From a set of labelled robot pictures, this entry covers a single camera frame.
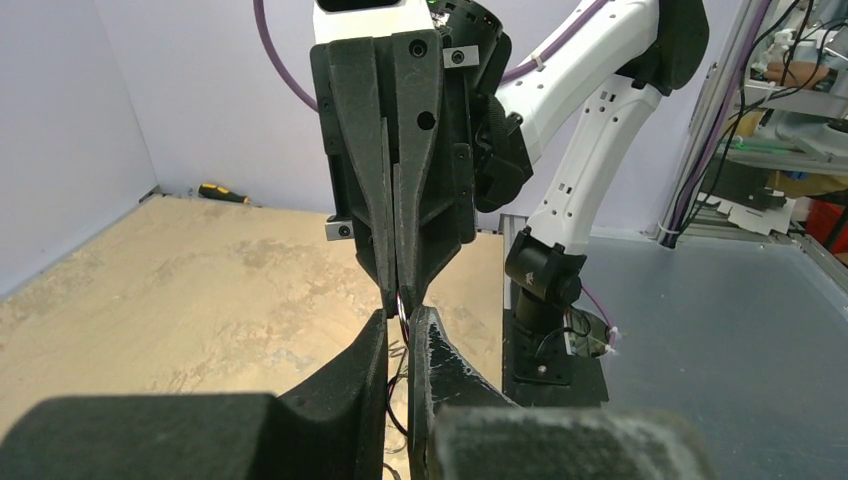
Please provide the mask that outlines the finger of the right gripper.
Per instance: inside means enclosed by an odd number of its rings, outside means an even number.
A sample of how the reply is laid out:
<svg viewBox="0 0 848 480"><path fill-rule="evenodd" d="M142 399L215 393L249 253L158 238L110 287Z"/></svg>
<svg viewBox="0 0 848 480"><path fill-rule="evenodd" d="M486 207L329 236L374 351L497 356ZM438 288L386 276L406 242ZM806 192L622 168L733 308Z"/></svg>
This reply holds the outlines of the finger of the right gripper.
<svg viewBox="0 0 848 480"><path fill-rule="evenodd" d="M398 290L408 313L421 305L420 202L434 149L442 73L434 29L392 36L398 163L393 173Z"/></svg>
<svg viewBox="0 0 848 480"><path fill-rule="evenodd" d="M382 309L397 310L389 159L380 110L375 40L337 40L327 46L329 86L353 182L348 198L353 214L357 260L374 281Z"/></svg>

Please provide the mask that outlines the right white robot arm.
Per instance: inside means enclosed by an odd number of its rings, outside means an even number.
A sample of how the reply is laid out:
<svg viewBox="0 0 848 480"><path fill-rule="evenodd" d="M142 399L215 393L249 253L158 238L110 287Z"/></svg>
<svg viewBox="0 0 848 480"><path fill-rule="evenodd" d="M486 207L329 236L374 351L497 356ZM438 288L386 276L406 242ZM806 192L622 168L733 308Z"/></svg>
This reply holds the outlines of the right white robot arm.
<svg viewBox="0 0 848 480"><path fill-rule="evenodd" d="M706 50L699 1L584 1L526 61L474 1L318 1L310 53L338 212L400 320L411 402L597 406L617 330L579 309L593 222L633 140ZM486 382L423 304L512 202L573 114L579 123L505 258L503 385Z"/></svg>

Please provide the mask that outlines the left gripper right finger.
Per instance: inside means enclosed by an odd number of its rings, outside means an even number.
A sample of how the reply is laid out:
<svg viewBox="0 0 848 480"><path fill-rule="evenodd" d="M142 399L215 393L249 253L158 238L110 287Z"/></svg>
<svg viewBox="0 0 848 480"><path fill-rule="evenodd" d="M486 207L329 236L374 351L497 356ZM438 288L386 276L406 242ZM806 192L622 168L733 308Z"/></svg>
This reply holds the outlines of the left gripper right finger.
<svg viewBox="0 0 848 480"><path fill-rule="evenodd" d="M447 337L410 318L408 461L414 479L714 479L705 445L656 410L520 407Z"/></svg>

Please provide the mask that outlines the yellow black screwdriver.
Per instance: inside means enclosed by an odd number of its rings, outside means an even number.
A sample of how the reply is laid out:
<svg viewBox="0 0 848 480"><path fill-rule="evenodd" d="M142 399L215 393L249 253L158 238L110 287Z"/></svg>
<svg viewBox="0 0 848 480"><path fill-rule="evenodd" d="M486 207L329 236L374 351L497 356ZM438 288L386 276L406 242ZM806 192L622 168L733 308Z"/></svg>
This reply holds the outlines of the yellow black screwdriver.
<svg viewBox="0 0 848 480"><path fill-rule="evenodd" d="M261 207L261 205L252 200L250 196L236 193L224 186L214 183L200 184L197 188L197 194L199 197L204 199L236 203L258 208Z"/></svg>

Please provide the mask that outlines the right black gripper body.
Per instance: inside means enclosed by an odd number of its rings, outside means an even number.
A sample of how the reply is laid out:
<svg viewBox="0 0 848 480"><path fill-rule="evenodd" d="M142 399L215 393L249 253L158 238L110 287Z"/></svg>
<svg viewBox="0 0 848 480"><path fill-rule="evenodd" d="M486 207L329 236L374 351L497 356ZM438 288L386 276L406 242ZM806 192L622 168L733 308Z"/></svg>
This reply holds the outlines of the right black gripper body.
<svg viewBox="0 0 848 480"><path fill-rule="evenodd" d="M435 277L463 245L473 241L476 213L494 210L515 197L531 171L529 158L520 147L517 119L506 114L495 97L512 50L510 37L499 29L434 30L440 35L442 86L434 149L420 202L421 279ZM380 110L386 129L391 254L397 279L393 170L398 163L398 144L393 35L373 39ZM337 213L348 223L355 245L348 198L353 182L345 174L348 163L329 86L328 44L314 46L310 61Z"/></svg>

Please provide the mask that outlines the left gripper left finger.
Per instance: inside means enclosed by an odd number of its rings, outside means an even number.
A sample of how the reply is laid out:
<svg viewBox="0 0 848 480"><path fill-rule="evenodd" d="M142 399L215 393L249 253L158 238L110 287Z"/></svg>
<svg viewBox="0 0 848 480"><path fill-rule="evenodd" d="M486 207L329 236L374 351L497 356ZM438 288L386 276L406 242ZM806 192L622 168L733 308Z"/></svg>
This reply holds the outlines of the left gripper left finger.
<svg viewBox="0 0 848 480"><path fill-rule="evenodd" d="M355 340L281 395L65 396L1 442L5 479L377 479L388 339L375 311Z"/></svg>

